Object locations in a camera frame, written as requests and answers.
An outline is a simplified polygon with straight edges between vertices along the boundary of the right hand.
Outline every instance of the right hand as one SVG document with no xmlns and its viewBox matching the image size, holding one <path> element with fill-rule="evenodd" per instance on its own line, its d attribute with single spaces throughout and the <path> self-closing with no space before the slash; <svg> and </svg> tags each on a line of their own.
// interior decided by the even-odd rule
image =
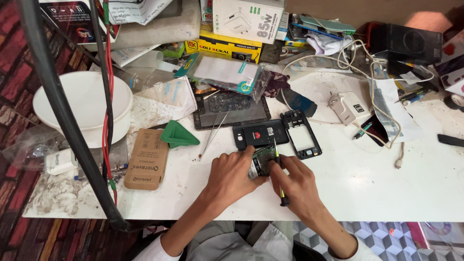
<svg viewBox="0 0 464 261">
<path fill-rule="evenodd" d="M 280 186 L 289 198 L 288 208 L 308 226 L 315 224 L 326 208 L 319 198 L 314 173 L 295 156 L 280 158 L 282 168 L 290 174 L 287 176 L 276 162 L 269 163 L 275 193 L 280 196 Z"/>
</svg>

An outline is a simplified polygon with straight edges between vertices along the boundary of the geometric tile floor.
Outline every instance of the geometric tile floor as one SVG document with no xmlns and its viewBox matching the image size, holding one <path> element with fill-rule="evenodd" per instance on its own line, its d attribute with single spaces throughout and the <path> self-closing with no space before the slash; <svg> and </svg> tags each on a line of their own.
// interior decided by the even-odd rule
<svg viewBox="0 0 464 261">
<path fill-rule="evenodd" d="M 383 261 L 464 261 L 456 251 L 417 250 L 406 222 L 339 222 L 348 233 L 354 234 Z M 303 222 L 293 222 L 293 239 L 333 261 L 328 246 L 320 236 Z"/>
</svg>

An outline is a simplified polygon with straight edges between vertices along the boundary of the phone battery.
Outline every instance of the phone battery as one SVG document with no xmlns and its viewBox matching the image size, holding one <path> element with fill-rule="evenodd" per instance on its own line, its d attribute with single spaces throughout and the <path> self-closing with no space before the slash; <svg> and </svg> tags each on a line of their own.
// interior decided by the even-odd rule
<svg viewBox="0 0 464 261">
<path fill-rule="evenodd" d="M 254 179 L 258 176 L 269 176 L 269 161 L 276 157 L 276 149 L 270 144 L 263 147 L 253 154 L 251 158 L 251 167 L 248 170 L 248 177 Z"/>
</svg>

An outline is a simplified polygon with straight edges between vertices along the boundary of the screwdriver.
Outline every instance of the screwdriver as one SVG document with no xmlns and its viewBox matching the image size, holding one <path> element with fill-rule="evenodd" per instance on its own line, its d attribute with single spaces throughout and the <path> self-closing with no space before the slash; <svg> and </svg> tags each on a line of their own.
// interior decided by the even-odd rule
<svg viewBox="0 0 464 261">
<path fill-rule="evenodd" d="M 279 152 L 277 151 L 276 138 L 274 138 L 274 148 L 276 149 L 276 157 L 274 158 L 274 161 L 277 164 L 279 164 L 280 168 L 282 168 L 282 162 L 280 161 Z M 287 196 L 285 195 L 285 193 L 282 190 L 282 188 L 280 187 L 280 185 L 279 185 L 279 189 L 280 189 L 280 201 L 281 201 L 280 206 L 281 207 L 288 207 L 288 205 L 290 205 L 289 198 L 287 198 Z"/>
</svg>

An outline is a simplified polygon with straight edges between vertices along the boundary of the pen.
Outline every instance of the pen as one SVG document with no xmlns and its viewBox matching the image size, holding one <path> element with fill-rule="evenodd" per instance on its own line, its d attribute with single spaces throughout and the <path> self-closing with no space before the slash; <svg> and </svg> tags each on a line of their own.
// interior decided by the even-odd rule
<svg viewBox="0 0 464 261">
<path fill-rule="evenodd" d="M 368 123 L 364 128 L 363 130 L 364 131 L 367 131 L 370 127 L 372 126 L 372 123 Z M 359 131 L 358 134 L 356 134 L 354 137 L 353 137 L 353 140 L 357 140 L 359 139 L 360 137 L 362 137 L 362 135 L 364 135 L 364 131 Z"/>
<path fill-rule="evenodd" d="M 279 164 L 280 168 L 282 168 L 282 162 L 280 161 L 280 156 L 279 152 L 277 151 L 277 144 L 276 144 L 276 139 L 274 138 L 274 148 L 276 149 L 276 157 L 274 158 L 274 161 Z M 280 206 L 281 207 L 288 207 L 290 205 L 289 198 L 285 195 L 284 191 L 282 188 L 279 186 L 280 189 Z"/>
</svg>

